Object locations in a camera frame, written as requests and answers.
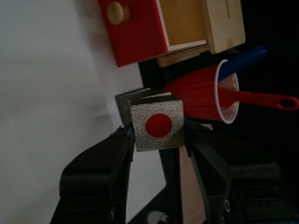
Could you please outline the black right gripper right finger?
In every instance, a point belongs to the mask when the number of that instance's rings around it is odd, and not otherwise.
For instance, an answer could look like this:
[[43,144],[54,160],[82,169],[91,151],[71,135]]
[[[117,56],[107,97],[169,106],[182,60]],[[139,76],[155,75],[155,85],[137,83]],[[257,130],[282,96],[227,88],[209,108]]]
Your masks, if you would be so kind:
[[185,122],[185,139],[206,224],[297,224],[271,155],[191,120]]

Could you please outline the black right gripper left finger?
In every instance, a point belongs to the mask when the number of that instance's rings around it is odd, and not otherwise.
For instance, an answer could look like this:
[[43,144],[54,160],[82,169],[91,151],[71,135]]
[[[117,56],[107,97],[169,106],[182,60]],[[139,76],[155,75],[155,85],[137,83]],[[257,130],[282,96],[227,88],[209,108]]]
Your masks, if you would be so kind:
[[126,224],[135,136],[131,125],[84,150],[60,175],[51,224]]

